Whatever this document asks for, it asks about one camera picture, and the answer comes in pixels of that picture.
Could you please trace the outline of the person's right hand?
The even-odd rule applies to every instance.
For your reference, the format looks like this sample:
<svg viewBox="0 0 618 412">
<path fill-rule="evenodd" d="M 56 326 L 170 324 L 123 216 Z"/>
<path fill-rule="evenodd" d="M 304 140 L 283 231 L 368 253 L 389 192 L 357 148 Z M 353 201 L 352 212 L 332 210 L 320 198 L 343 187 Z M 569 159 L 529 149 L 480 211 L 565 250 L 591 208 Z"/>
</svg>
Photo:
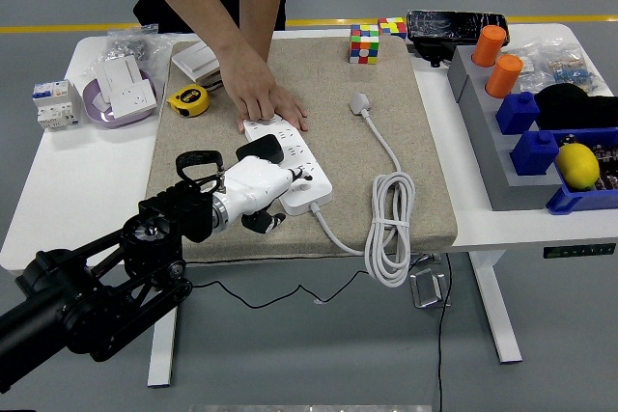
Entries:
<svg viewBox="0 0 618 412">
<path fill-rule="evenodd" d="M 215 54 L 222 82 L 237 107 L 240 119 L 271 119 L 274 107 L 270 101 L 270 91 L 276 83 L 260 55 L 246 41 L 224 45 Z"/>
</svg>

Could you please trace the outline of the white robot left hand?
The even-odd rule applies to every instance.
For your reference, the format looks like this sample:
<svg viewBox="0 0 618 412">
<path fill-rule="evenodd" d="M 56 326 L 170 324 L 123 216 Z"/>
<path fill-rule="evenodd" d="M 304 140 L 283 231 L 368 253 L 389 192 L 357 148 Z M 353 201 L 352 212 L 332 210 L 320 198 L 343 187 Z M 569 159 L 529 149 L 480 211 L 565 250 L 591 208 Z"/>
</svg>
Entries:
<svg viewBox="0 0 618 412">
<path fill-rule="evenodd" d="M 255 155 L 244 157 L 226 172 L 224 186 L 212 195 L 212 232 L 227 230 L 238 218 L 254 233 L 271 232 L 286 215 L 267 210 L 299 179 L 313 177 L 303 168 L 284 169 Z"/>
</svg>

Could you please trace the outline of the person's left hand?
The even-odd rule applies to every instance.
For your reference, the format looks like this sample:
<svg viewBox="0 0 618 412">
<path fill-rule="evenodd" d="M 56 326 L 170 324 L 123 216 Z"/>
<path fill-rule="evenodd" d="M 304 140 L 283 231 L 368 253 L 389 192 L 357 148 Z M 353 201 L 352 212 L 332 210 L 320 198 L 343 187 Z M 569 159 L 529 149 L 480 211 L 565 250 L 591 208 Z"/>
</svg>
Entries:
<svg viewBox="0 0 618 412">
<path fill-rule="evenodd" d="M 269 121 L 275 115 L 296 129 L 307 130 L 308 113 L 299 100 L 287 89 L 277 85 L 249 87 L 236 92 L 233 101 L 237 107 L 237 127 L 244 132 L 244 122 Z"/>
</svg>

